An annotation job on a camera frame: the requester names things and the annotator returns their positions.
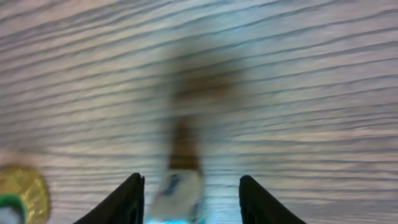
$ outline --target wooden surface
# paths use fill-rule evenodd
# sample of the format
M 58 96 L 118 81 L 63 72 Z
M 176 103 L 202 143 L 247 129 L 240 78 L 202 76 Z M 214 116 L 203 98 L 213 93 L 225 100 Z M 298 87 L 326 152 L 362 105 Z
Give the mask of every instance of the wooden surface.
M 397 223 L 396 0 L 0 1 L 0 162 L 36 166 L 51 224 L 129 174 L 146 204 L 195 117 L 209 223 L 251 174 L 308 223 Z

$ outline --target gold foil wrapper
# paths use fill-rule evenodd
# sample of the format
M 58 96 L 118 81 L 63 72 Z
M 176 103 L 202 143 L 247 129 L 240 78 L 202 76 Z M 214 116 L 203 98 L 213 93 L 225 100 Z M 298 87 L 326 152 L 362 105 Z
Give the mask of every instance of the gold foil wrapper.
M 0 170 L 0 197 L 14 195 L 22 203 L 25 224 L 44 224 L 50 200 L 42 176 L 31 169 L 6 167 Z

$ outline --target small object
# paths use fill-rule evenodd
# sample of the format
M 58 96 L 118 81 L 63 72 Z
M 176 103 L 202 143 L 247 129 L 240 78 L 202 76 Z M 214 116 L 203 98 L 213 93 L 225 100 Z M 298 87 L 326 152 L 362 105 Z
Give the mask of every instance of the small object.
M 149 223 L 202 224 L 204 180 L 192 119 L 176 120 L 169 171 L 154 196 Z
M 204 223 L 203 184 L 196 170 L 170 170 L 150 206 L 149 223 Z
M 42 176 L 15 166 L 0 171 L 0 208 L 7 224 L 44 224 L 49 217 L 50 202 Z

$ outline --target white object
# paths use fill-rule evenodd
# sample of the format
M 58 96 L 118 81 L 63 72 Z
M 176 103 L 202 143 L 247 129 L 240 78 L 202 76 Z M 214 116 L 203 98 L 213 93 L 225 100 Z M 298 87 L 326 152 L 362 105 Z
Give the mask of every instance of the white object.
M 22 224 L 22 217 L 12 207 L 0 208 L 0 224 Z
M 198 171 L 170 170 L 149 208 L 151 223 L 202 223 L 203 185 Z

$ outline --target brown object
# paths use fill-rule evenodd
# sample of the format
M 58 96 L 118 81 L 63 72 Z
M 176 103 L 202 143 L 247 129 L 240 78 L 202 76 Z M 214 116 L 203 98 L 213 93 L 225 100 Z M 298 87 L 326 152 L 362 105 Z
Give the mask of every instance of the brown object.
M 198 139 L 191 118 L 177 118 L 172 138 L 169 169 L 200 169 Z

